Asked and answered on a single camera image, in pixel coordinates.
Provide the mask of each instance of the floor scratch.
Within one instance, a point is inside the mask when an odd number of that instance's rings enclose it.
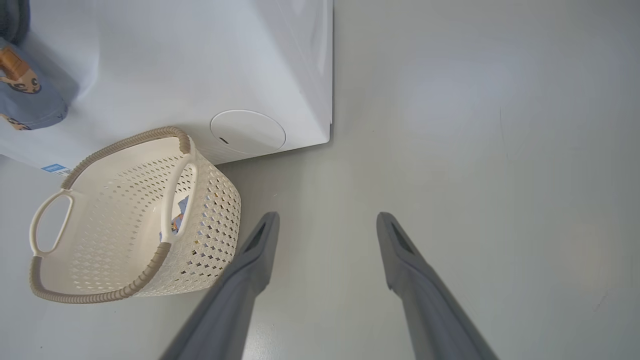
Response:
[[[609,290],[604,292],[604,295],[602,295],[602,299],[600,299],[600,302],[598,303],[598,305],[596,305],[596,307],[593,309],[593,312],[595,313],[596,311],[598,311],[598,309],[600,309],[600,305],[602,305],[602,303],[604,302],[604,299],[607,298],[607,295],[609,294]]]
[[[509,161],[509,152],[507,151],[507,143],[504,141],[504,127],[502,126],[502,108],[500,108],[500,134],[502,135],[502,148],[504,148],[504,155]]]

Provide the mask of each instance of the laundry basket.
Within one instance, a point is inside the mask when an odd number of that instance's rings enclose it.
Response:
[[[200,290],[235,254],[240,195],[176,127],[96,152],[61,187],[40,206],[29,234],[31,290],[43,299],[90,304]],[[38,223],[61,196],[70,203],[66,219],[53,248],[41,251]]]

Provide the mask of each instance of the perforated basket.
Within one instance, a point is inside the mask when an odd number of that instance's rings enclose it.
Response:
[[[132,136],[89,156],[31,223],[31,289],[74,304],[212,286],[236,251],[240,195],[176,127]],[[189,196],[177,234],[172,219]],[[70,201],[52,250],[36,236],[47,207]]]

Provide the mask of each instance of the white washing machine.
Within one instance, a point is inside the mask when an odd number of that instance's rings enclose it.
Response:
[[[43,168],[161,126],[214,164],[325,143],[332,122],[332,0],[31,0],[22,48],[68,117],[0,131]]]

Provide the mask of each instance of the ribbed brown trim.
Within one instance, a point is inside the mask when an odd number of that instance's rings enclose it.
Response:
[[[145,131],[144,133],[140,133],[138,135],[134,135],[130,138],[126,138],[124,140],[120,140],[117,143],[109,145],[104,149],[94,152],[89,155],[86,159],[84,159],[76,168],[67,176],[67,178],[62,182],[63,189],[70,190],[71,186],[74,184],[78,176],[82,174],[82,172],[92,163],[113,154],[114,152],[126,149],[128,147],[132,147],[141,143],[149,142],[151,140],[157,140],[162,138],[169,138],[171,136],[175,136],[180,140],[180,151],[183,154],[189,154],[191,152],[191,143],[189,142],[189,136],[184,131],[178,129],[175,126],[165,126],[159,127],[157,129]]]
[[[132,283],[124,288],[110,291],[108,293],[89,295],[71,295],[45,289],[42,285],[42,280],[40,279],[40,265],[42,264],[42,258],[40,256],[34,256],[31,260],[31,273],[29,276],[31,291],[33,291],[36,296],[43,299],[55,302],[64,302],[66,304],[95,304],[98,302],[126,299],[127,297],[130,297],[142,290],[142,288],[147,285],[151,279],[153,279],[164,263],[170,249],[170,243],[160,243],[154,257],[151,259],[149,265],[147,265],[147,268],[142,271],[142,274],[140,274],[137,279],[133,280]]]

